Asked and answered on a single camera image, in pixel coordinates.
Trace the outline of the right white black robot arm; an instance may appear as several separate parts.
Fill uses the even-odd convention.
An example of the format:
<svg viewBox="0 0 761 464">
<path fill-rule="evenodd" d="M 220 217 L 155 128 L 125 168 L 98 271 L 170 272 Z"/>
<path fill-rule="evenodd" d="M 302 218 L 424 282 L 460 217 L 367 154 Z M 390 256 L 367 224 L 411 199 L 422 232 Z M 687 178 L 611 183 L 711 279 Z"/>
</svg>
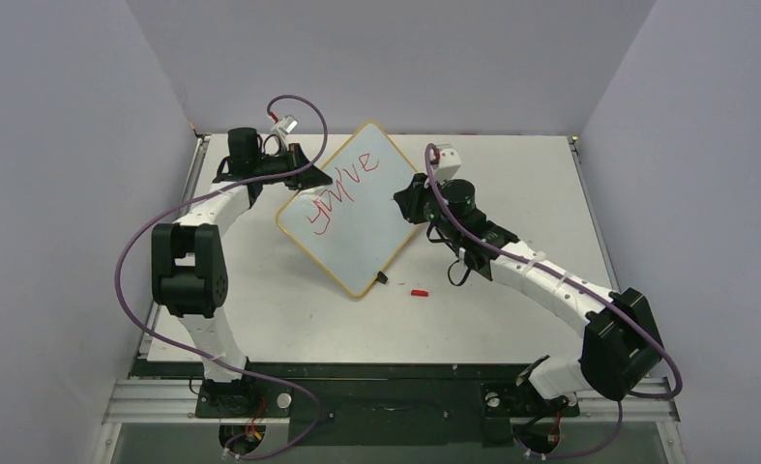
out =
<svg viewBox="0 0 761 464">
<path fill-rule="evenodd" d="M 568 325 L 582 340 L 571 355 L 544 355 L 516 378 L 515 399 L 529 413 L 571 403 L 594 391 L 621 401 L 663 358 L 663 343 L 647 298 L 617 293 L 573 275 L 490 220 L 472 183 L 449 180 L 432 188 L 424 173 L 393 195 L 402 217 L 437 234 L 468 273 L 510 287 Z"/>
</svg>

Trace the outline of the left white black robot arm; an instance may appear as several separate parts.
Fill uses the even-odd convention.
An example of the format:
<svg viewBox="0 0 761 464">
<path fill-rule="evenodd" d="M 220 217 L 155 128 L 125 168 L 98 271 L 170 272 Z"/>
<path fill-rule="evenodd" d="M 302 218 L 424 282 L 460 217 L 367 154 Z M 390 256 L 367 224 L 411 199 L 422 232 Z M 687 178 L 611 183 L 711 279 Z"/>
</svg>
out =
<svg viewBox="0 0 761 464">
<path fill-rule="evenodd" d="M 327 187 L 333 179 L 297 143 L 278 138 L 269 154 L 254 128 L 227 134 L 228 154 L 213 180 L 212 197 L 173 223 L 151 233 L 152 294 L 187 330 L 203 365 L 200 402 L 231 416 L 261 405 L 258 388 L 244 375 L 248 358 L 234 339 L 223 309 L 229 276 L 221 238 L 256 202 L 263 188 L 283 184 L 293 191 Z"/>
</svg>

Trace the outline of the yellow framed whiteboard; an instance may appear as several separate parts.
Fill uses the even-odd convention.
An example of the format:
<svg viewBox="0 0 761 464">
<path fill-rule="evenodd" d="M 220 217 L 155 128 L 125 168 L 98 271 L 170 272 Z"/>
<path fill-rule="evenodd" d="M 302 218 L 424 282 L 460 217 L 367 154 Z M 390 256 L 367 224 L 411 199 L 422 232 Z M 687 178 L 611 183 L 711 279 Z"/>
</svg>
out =
<svg viewBox="0 0 761 464">
<path fill-rule="evenodd" d="M 413 237 L 394 194 L 416 166 L 381 126 L 363 124 L 323 163 L 333 182 L 295 194 L 276 214 L 281 231 L 347 295 L 362 297 Z"/>
</svg>

